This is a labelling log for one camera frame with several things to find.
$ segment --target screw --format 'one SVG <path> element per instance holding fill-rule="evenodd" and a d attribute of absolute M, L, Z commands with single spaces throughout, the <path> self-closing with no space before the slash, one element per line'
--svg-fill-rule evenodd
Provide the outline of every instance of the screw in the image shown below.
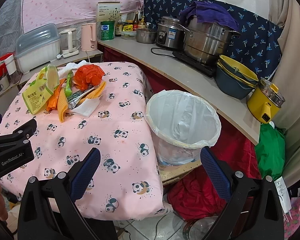
<path fill-rule="evenodd" d="M 35 177 L 31 177 L 31 178 L 29 179 L 29 182 L 30 182 L 30 183 L 34 183 L 34 182 L 35 182 Z"/>
<path fill-rule="evenodd" d="M 242 178 L 243 177 L 243 173 L 241 171 L 236 171 L 235 172 L 236 177 L 238 178 Z"/>
<path fill-rule="evenodd" d="M 60 173 L 58 174 L 58 178 L 59 178 L 59 179 L 63 179 L 65 176 L 66 176 L 66 173 L 65 173 L 65 172 L 60 172 Z"/>
<path fill-rule="evenodd" d="M 267 175 L 267 176 L 266 176 L 266 180 L 269 181 L 269 182 L 271 182 L 271 181 L 272 181 L 272 177 L 269 176 L 269 175 Z"/>

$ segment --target navy patterned curtain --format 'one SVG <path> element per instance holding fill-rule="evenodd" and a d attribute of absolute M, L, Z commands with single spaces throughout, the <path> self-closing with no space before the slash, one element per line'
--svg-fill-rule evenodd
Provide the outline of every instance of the navy patterned curtain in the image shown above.
<path fill-rule="evenodd" d="M 193 1 L 204 1 L 221 5 L 239 23 L 238 38 L 233 36 L 226 56 L 231 57 L 259 77 L 268 78 L 281 60 L 278 38 L 282 29 L 261 16 L 246 9 L 216 0 L 144 0 L 145 21 L 151 23 L 153 29 L 158 28 L 162 16 L 179 18 L 180 11 L 187 8 Z"/>

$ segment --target trash can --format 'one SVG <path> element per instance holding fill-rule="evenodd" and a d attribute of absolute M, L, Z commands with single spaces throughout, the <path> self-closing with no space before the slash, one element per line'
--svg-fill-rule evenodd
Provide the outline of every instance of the trash can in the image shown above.
<path fill-rule="evenodd" d="M 217 142 L 221 122 L 207 101 L 179 90 L 163 90 L 147 103 L 145 119 L 163 165 L 182 165 L 200 158 L 200 150 Z"/>

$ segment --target pink kettle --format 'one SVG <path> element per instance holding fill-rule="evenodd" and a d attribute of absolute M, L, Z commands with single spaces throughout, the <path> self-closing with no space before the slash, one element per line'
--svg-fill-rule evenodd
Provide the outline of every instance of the pink kettle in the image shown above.
<path fill-rule="evenodd" d="M 97 23 L 86 23 L 81 26 L 81 51 L 97 49 Z"/>

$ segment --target beige curtain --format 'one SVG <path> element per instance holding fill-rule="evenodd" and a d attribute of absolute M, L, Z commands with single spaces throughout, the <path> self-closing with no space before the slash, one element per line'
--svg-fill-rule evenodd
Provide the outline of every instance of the beige curtain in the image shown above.
<path fill-rule="evenodd" d="M 296 0 L 279 0 L 272 5 L 271 19 L 284 25 L 278 39 L 282 59 L 273 83 L 279 87 L 286 102 L 273 121 L 276 126 L 285 129 L 283 178 L 289 187 L 300 179 L 300 5 Z"/>

